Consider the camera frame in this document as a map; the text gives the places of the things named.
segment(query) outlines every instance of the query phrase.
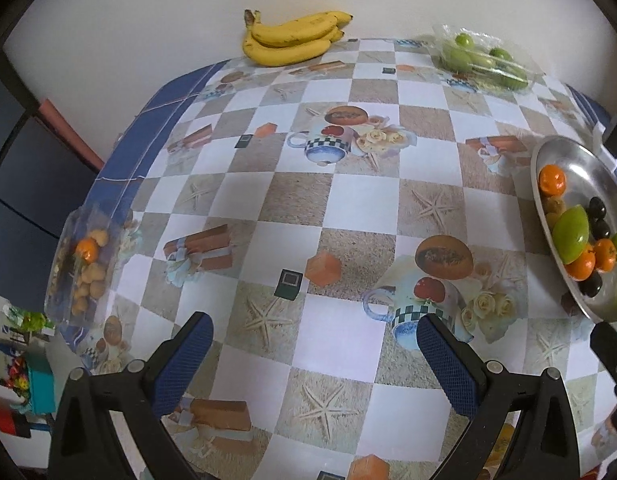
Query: table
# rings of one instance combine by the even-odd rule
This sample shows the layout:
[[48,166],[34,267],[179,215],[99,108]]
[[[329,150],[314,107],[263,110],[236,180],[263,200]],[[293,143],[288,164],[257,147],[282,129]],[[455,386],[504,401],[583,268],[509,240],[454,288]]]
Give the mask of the table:
[[[615,396],[588,349],[592,324],[562,306],[532,202],[533,146],[556,134],[587,135],[560,81],[496,92],[439,68],[421,41],[341,41],[294,67],[242,58],[183,76],[138,116],[88,199],[126,221],[106,298],[115,319],[64,335],[94,373],[114,372],[210,314],[215,341],[188,394],[246,400],[255,426],[250,455],[184,445],[220,478],[345,476],[370,453],[393,480],[428,478],[466,425],[413,337],[418,313],[437,309],[484,360],[560,370],[584,473]],[[231,267],[167,262],[168,241],[224,224]],[[340,280],[304,276],[295,299],[276,297],[282,271],[292,280],[320,251],[341,261]]]

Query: wall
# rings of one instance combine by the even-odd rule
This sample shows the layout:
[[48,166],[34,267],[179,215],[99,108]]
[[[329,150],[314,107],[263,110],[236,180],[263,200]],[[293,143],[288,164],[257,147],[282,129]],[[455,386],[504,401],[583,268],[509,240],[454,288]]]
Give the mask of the wall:
[[106,158],[163,83],[240,55],[244,8],[266,23],[346,10],[352,36],[408,38],[435,22],[483,30],[617,111],[617,35],[591,0],[37,0],[5,49],[34,94]]
[[[0,312],[6,300],[0,297]],[[0,400],[18,402],[18,397],[0,386]],[[31,431],[31,438],[21,438],[0,432],[0,440],[17,465],[42,467],[48,465],[50,435],[42,431]]]

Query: checkered tablecloth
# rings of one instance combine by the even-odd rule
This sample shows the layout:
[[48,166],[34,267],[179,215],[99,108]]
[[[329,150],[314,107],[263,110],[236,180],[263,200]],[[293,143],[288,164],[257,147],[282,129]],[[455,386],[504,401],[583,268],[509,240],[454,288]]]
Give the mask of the checkered tablecloth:
[[[331,70],[309,69],[335,61]],[[210,314],[215,341],[188,392],[246,400],[257,451],[227,455],[198,439],[185,455],[201,469],[231,480],[309,480],[320,470],[345,476],[356,456],[374,453],[391,464],[392,480],[428,478],[466,420],[421,352],[369,319],[361,297],[395,258],[413,256],[437,234],[470,247],[476,283],[516,291],[511,323],[479,325],[473,348],[512,372],[559,368],[583,467],[595,465],[590,438],[615,405],[613,382],[588,348],[591,323],[561,306],[567,288],[543,239],[528,165],[498,165],[510,159],[489,140],[514,137],[529,149],[543,136],[581,140],[581,113],[549,76],[529,93],[495,95],[435,61],[425,44],[394,40],[343,41],[284,69],[231,60],[154,160],[132,204],[141,243],[109,296],[127,348],[109,352],[99,371],[114,369],[106,367],[114,359],[123,365],[128,352],[148,358],[193,312]],[[413,132],[417,143],[392,156],[349,153],[318,166],[285,142],[346,104]],[[276,133],[235,147],[267,123]],[[209,124],[210,143],[167,150]],[[222,224],[234,265],[181,288],[167,283],[164,244]],[[276,301],[280,270],[303,272],[320,250],[341,260],[342,278],[326,287],[304,278],[294,301]],[[98,340],[94,330],[81,351]]]

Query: orange fruit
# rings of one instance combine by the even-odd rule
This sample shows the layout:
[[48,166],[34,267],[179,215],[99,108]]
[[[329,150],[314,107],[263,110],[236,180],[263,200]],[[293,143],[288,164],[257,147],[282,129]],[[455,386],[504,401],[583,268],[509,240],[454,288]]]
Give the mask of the orange fruit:
[[595,251],[591,244],[586,244],[585,250],[579,257],[564,268],[569,273],[569,276],[577,282],[583,282],[586,278],[591,276],[595,269]]
[[561,196],[567,188],[567,176],[559,166],[547,164],[540,171],[538,185],[546,196]]
[[75,254],[80,256],[87,264],[92,264],[97,261],[100,247],[93,238],[82,238],[75,248]]
[[593,247],[595,251],[595,268],[602,272],[609,272],[617,262],[617,249],[611,240],[602,238],[596,241]]

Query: silver tray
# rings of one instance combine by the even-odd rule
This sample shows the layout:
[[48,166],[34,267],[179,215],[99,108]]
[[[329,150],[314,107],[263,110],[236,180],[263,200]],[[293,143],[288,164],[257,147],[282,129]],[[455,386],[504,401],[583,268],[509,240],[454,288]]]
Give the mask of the silver tray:
[[567,190],[563,199],[568,207],[581,204],[587,207],[591,197],[599,196],[606,204],[605,220],[611,228],[611,233],[617,232],[617,182],[613,174],[604,164],[584,146],[567,137],[546,137],[539,142],[533,150],[531,159],[531,179],[533,197],[537,208],[540,222],[544,229],[551,254],[557,263],[557,268],[562,274],[569,291],[575,302],[593,322],[601,320],[608,322],[617,321],[617,264],[611,272],[602,274],[602,290],[594,298],[584,296],[577,286],[577,282],[571,278],[557,254],[553,244],[551,230],[544,217],[541,204],[540,189],[538,189],[538,177],[540,170],[547,164],[556,164],[567,176]]

